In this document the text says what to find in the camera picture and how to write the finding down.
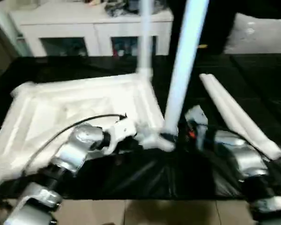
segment cabinet door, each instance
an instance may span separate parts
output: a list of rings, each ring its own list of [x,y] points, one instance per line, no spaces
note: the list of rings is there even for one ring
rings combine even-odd
[[[151,23],[151,36],[153,36],[153,51],[156,55],[167,55],[170,45],[171,22]],[[97,23],[95,24],[98,42],[100,44],[101,55],[118,55],[119,43],[131,43],[135,45],[135,39],[141,36],[141,23]],[[128,47],[129,51],[134,52],[135,47]]]
[[[93,24],[23,25],[22,32],[35,57],[100,55]]]

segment white cabinet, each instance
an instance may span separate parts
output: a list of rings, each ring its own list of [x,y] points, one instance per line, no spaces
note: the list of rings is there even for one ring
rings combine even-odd
[[[132,37],[134,43],[141,35],[140,16],[109,17],[104,4],[91,7],[79,2],[48,2],[33,10],[12,11],[11,17],[36,57],[73,52],[112,56],[114,38]],[[168,54],[172,19],[169,10],[151,16],[156,55]]]
[[[25,25],[22,33],[35,57],[43,57],[45,38],[82,38],[88,56],[100,55],[93,24]]]
[[[156,37],[156,55],[167,55],[170,44],[171,22],[151,23],[151,36]],[[101,23],[95,24],[95,30],[101,48],[101,55],[112,56],[114,47],[113,37],[139,37],[141,23]]]

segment black fabric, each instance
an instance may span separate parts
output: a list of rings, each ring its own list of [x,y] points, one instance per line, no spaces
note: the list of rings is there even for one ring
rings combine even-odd
[[[153,80],[159,106],[165,112],[171,64],[165,57],[153,58]],[[12,102],[9,93],[26,81],[37,83],[127,74],[136,60],[112,57],[20,58],[0,77],[0,126]],[[281,55],[198,55],[185,98],[183,113],[200,104],[208,123],[225,124],[199,79],[212,73],[236,99],[265,134],[281,145]],[[180,133],[183,134],[184,123]],[[87,162],[69,183],[70,199],[220,199],[241,198],[230,169],[217,157],[201,155],[180,135],[176,151],[135,150],[123,156]],[[281,183],[281,174],[274,168]],[[10,197],[17,196],[30,180],[25,178]],[[0,186],[7,193],[9,181]]]

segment white foam rod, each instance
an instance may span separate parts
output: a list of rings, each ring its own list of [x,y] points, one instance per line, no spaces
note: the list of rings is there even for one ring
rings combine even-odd
[[[231,130],[244,135],[248,141],[258,147],[271,159],[276,159],[281,155],[281,149],[277,144],[271,141],[261,131],[256,123],[212,74],[201,74],[200,79],[225,123]]]
[[[151,55],[152,55],[152,37],[151,37],[151,15],[153,12],[154,0],[141,0],[141,36],[138,42],[138,65],[137,73],[145,78],[152,78]]]

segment white wall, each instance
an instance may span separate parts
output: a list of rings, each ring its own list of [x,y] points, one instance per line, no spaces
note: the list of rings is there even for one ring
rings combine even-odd
[[[9,11],[12,9],[12,5],[7,0],[0,2],[0,27],[6,34],[12,45],[16,48],[21,56],[29,56],[30,53],[27,47],[20,42],[17,42],[17,31],[13,21],[9,16]]]

